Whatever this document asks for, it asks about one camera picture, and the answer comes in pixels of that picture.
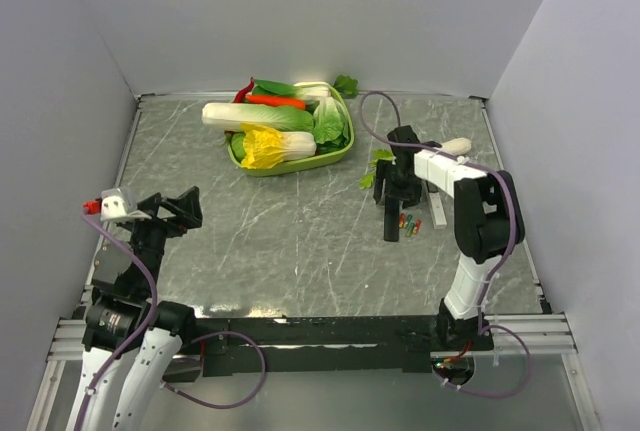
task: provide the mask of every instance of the carrot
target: carrot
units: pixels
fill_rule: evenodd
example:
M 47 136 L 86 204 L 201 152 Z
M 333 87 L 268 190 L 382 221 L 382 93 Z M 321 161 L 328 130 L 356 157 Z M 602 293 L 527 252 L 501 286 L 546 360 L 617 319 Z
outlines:
M 305 110 L 306 104 L 301 99 L 283 98 L 281 96 L 255 96 L 248 94 L 244 97 L 251 104 L 266 104 L 267 106 L 293 106 Z

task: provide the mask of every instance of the gray wall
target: gray wall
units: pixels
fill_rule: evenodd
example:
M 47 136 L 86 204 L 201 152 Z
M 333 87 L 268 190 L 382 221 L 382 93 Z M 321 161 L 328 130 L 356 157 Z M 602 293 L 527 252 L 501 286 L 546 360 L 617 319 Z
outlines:
M 96 235 L 134 100 L 78 0 L 0 0 L 0 416 L 24 429 Z
M 544 0 L 490 117 L 607 430 L 638 429 L 638 0 Z
M 85 0 L 135 93 L 249 76 L 489 96 L 542 0 Z

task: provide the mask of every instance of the table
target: table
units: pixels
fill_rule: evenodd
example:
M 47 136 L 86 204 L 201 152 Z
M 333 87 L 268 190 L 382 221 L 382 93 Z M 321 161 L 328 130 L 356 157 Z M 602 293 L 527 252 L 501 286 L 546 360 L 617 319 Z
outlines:
M 421 141 L 467 137 L 472 160 L 498 166 L 481 101 L 395 98 L 403 124 Z M 193 306 L 199 317 L 436 314 L 457 267 L 452 202 L 443 195 L 446 229 L 433 229 L 425 201 L 408 211 L 423 221 L 418 235 L 382 240 L 383 209 L 359 181 L 371 152 L 386 146 L 358 121 L 357 100 L 349 103 L 356 143 L 345 159 L 270 178 L 246 176 L 231 163 L 220 131 L 202 124 L 202 107 L 215 100 L 140 103 L 123 185 L 139 199 L 197 185 L 204 215 L 201 229 L 167 242 L 162 299 Z M 395 126 L 391 106 L 378 97 L 367 100 L 365 113 L 380 134 Z M 523 246 L 492 285 L 487 309 L 541 312 Z

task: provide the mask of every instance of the vegetable basket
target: vegetable basket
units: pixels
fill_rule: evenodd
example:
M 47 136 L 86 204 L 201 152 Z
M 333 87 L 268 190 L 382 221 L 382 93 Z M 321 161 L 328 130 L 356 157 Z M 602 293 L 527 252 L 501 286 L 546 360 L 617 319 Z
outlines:
M 347 107 L 345 102 L 342 100 L 342 96 L 340 96 L 340 93 L 338 93 L 338 91 L 336 91 L 333 88 L 333 86 L 331 86 L 328 83 L 323 83 L 323 82 L 299 83 L 299 84 L 296 84 L 295 86 L 299 86 L 302 88 L 309 88 L 313 86 L 326 86 L 327 88 L 329 88 L 329 91 L 331 92 L 331 96 L 335 98 L 337 101 L 339 101 L 344 106 L 344 109 L 349 111 L 349 108 Z M 355 133 L 353 130 L 353 121 L 351 120 L 351 114 L 349 112 L 347 112 L 347 121 L 349 124 L 349 142 L 341 150 L 334 151 L 332 153 L 321 154 L 318 156 L 311 156 L 309 158 L 297 159 L 295 161 L 284 161 L 282 163 L 276 164 L 273 168 L 270 168 L 270 169 L 242 168 L 240 166 L 240 162 L 236 159 L 235 155 L 233 154 L 231 143 L 227 143 L 227 150 L 229 151 L 229 157 L 231 158 L 231 161 L 233 161 L 233 164 L 241 168 L 249 176 L 256 176 L 256 177 L 277 176 L 279 174 L 287 174 L 287 173 L 295 173 L 297 171 L 304 171 L 305 169 L 319 168 L 320 166 L 327 166 L 329 164 L 337 163 L 342 158 L 344 158 L 345 154 L 347 154 L 347 152 L 349 152 L 349 150 L 353 146 L 353 143 L 355 141 Z

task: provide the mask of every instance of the red pepper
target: red pepper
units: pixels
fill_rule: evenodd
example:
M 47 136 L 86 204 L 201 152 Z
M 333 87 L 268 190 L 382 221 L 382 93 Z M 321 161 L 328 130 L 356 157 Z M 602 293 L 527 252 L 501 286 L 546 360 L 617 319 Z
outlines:
M 233 102 L 244 103 L 245 96 L 249 94 L 249 91 L 253 89 L 253 86 L 254 86 L 254 82 L 253 82 L 253 78 L 251 78 L 251 82 L 249 83 L 249 85 L 246 88 L 242 88 L 240 91 L 238 91 L 238 94 L 236 94 L 236 97 L 233 98 Z

